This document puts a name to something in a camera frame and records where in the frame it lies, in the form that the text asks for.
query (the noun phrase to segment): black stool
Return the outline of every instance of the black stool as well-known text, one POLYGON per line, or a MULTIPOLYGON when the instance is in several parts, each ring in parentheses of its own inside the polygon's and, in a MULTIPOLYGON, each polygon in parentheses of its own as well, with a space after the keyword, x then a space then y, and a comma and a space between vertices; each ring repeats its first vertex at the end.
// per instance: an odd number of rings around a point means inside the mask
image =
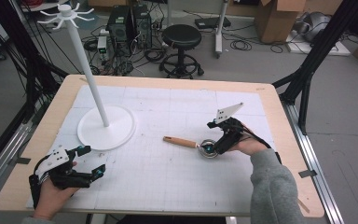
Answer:
POLYGON ((198 70, 199 76, 204 74, 196 59, 185 54, 185 50, 193 49, 201 42, 200 31, 189 25, 172 25, 162 32, 162 40, 168 46, 178 49, 178 53, 167 56, 159 65, 159 71, 168 73, 167 77, 190 77, 191 79, 193 79, 191 74, 196 70, 198 70), (169 59, 175 56, 178 57, 177 63, 169 62, 169 59), (191 63, 185 63, 185 58, 188 58, 188 61, 191 61, 191 63))

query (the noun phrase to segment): computer tower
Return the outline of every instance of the computer tower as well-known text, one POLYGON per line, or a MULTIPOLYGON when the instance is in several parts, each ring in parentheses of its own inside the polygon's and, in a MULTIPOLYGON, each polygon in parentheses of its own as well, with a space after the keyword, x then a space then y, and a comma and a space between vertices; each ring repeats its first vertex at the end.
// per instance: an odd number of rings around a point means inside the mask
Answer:
POLYGON ((135 36, 129 6, 113 6, 106 31, 109 31, 113 49, 120 52, 118 56, 130 56, 135 36))
POLYGON ((152 29, 151 17, 147 9, 147 5, 138 4, 132 8, 133 18, 135 20, 135 36, 138 48, 151 49, 152 48, 152 29))

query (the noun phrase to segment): wooden handle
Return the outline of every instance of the wooden handle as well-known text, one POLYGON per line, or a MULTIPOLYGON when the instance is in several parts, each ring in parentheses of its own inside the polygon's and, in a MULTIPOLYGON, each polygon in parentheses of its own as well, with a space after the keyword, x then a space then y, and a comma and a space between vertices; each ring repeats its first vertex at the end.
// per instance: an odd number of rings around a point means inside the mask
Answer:
POLYGON ((197 147, 197 143, 183 138, 164 136, 162 140, 182 147, 197 147))

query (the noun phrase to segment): gray sleeve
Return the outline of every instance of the gray sleeve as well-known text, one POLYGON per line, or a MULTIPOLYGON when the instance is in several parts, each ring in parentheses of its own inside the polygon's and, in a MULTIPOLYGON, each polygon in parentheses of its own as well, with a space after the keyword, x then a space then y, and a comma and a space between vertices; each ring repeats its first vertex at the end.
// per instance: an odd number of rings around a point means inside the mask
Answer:
POLYGON ((33 217, 25 217, 22 220, 21 224, 55 224, 55 222, 37 219, 37 218, 33 218, 33 217))
POLYGON ((281 165, 274 150, 267 149, 251 157, 254 192, 251 201, 251 222, 256 224, 305 223, 297 204, 296 181, 281 165))

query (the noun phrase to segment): grid paper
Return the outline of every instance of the grid paper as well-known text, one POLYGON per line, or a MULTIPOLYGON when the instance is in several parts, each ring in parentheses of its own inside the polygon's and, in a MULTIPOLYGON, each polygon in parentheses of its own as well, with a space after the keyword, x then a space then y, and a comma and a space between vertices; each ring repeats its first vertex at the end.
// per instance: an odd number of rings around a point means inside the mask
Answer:
MULTIPOLYGON (((104 163, 106 172, 89 189, 78 191, 65 208, 249 216, 253 166, 248 156, 235 151, 207 159, 195 148, 176 146, 162 138, 217 141, 223 132, 206 124, 213 121, 217 109, 243 102, 233 117, 275 147, 257 93, 105 86, 98 90, 104 105, 123 105, 133 113, 136 131, 121 147, 75 158, 78 172, 90 173, 104 163)), ((89 86, 83 86, 51 150, 59 145, 67 149, 82 145, 77 124, 95 106, 89 86)), ((27 207, 32 207, 32 199, 27 207)))

